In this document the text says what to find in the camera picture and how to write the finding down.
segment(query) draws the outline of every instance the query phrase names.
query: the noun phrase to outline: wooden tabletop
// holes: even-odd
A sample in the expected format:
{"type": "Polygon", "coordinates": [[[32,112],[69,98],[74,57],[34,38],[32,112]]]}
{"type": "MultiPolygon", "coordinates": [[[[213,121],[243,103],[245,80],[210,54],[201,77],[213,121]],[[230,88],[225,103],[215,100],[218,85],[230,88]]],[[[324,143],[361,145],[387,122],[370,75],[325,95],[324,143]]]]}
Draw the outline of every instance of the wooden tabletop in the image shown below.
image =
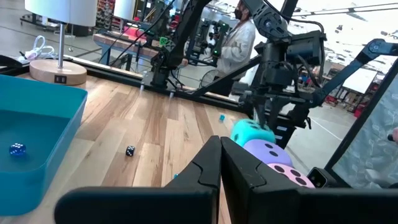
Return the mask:
{"type": "MultiPolygon", "coordinates": [[[[78,87],[88,91],[81,126],[42,203],[26,215],[0,217],[0,224],[53,223],[55,203],[77,187],[164,186],[210,136],[229,136],[233,122],[246,117],[91,76],[78,87]],[[133,157],[125,156],[127,146],[136,147],[133,157]]],[[[230,223],[223,190],[219,223],[230,223]]]]}
{"type": "MultiPolygon", "coordinates": [[[[108,37],[105,36],[103,34],[94,34],[93,35],[93,40],[95,42],[99,42],[102,44],[106,44],[106,45],[111,45],[116,39],[112,38],[112,37],[108,37]]],[[[116,43],[113,45],[115,48],[120,48],[120,49],[126,49],[130,46],[130,42],[124,41],[124,40],[117,40],[116,43]]],[[[133,45],[131,47],[129,47],[128,51],[131,52],[138,52],[138,47],[133,45]]],[[[147,48],[147,47],[143,47],[140,50],[140,55],[144,55],[146,58],[152,58],[154,57],[156,54],[158,53],[158,51],[147,48]]],[[[187,66],[188,65],[188,60],[187,59],[183,59],[181,62],[181,66],[187,66]]]]}

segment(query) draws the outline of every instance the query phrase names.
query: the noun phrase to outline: shelving unit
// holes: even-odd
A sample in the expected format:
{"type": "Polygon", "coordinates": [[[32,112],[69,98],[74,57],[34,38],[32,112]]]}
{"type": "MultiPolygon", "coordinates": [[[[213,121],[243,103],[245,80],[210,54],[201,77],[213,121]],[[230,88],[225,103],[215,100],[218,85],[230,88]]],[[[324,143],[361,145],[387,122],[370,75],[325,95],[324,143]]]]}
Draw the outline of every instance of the shelving unit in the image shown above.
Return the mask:
{"type": "Polygon", "coordinates": [[[96,27],[111,30],[119,27],[120,19],[113,17],[115,0],[99,0],[97,5],[96,27]]]}

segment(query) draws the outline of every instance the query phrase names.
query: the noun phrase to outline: red object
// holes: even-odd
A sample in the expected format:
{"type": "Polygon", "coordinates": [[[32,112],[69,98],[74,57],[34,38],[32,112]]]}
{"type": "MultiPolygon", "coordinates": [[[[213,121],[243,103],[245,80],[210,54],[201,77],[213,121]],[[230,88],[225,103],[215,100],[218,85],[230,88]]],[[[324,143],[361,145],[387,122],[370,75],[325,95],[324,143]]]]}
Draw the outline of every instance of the red object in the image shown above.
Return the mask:
{"type": "Polygon", "coordinates": [[[333,96],[327,96],[325,98],[325,102],[332,105],[332,106],[336,106],[337,105],[337,99],[333,96]]]}
{"type": "Polygon", "coordinates": [[[365,109],[365,106],[366,106],[365,104],[358,105],[358,107],[354,112],[354,117],[358,118],[359,116],[361,116],[363,109],[365,109]]]}
{"type": "Polygon", "coordinates": [[[172,21],[170,27],[176,28],[178,26],[178,21],[172,21]]]}
{"type": "Polygon", "coordinates": [[[378,90],[378,89],[379,89],[379,84],[374,83],[374,85],[371,87],[371,89],[372,89],[373,91],[378,90]]]}

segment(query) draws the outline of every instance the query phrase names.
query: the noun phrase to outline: white lab coat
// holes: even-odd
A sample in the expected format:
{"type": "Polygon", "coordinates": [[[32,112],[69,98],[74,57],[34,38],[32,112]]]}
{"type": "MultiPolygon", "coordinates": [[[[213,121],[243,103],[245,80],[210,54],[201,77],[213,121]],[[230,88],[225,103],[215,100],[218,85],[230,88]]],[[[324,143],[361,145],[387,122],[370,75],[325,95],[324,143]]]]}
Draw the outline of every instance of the white lab coat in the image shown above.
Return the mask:
{"type": "MultiPolygon", "coordinates": [[[[253,47],[255,47],[257,44],[260,44],[261,42],[266,43],[266,42],[267,42],[267,38],[263,37],[263,36],[258,32],[258,30],[256,29],[256,38],[254,39],[254,45],[253,45],[253,47]]],[[[254,58],[254,57],[257,56],[257,55],[258,55],[258,53],[257,53],[255,50],[253,50],[253,51],[251,52],[250,58],[254,58]]],[[[258,67],[259,67],[259,66],[256,65],[256,66],[250,68],[248,71],[246,71],[245,76],[242,77],[242,78],[240,79],[239,82],[241,82],[241,83],[247,83],[247,84],[251,85],[251,83],[253,82],[254,76],[255,76],[255,74],[256,74],[256,72],[257,72],[258,67]]]]}
{"type": "MultiPolygon", "coordinates": [[[[219,75],[227,75],[246,64],[250,60],[256,38],[256,26],[251,21],[246,21],[238,28],[234,28],[225,38],[221,57],[217,62],[219,75]]],[[[244,77],[243,72],[234,79],[244,77]]]]}

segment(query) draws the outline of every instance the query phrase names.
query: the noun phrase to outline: person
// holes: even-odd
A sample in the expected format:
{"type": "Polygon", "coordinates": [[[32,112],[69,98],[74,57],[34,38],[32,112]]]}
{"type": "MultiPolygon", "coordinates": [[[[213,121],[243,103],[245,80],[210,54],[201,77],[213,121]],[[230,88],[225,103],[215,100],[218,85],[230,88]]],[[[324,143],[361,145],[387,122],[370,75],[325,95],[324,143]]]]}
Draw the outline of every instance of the person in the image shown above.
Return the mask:
{"type": "Polygon", "coordinates": [[[390,141],[394,141],[398,144],[398,128],[394,128],[390,138],[391,138],[391,140],[389,139],[390,141]]]}
{"type": "MultiPolygon", "coordinates": [[[[238,24],[226,36],[223,47],[221,48],[221,56],[217,62],[218,75],[214,80],[223,77],[240,66],[246,64],[250,60],[253,50],[254,39],[256,38],[256,26],[251,21],[251,13],[243,4],[242,0],[238,2],[235,9],[235,18],[239,19],[238,24]]],[[[217,90],[211,91],[223,96],[228,96],[234,81],[238,81],[244,77],[246,72],[228,80],[228,83],[217,90]]]]}

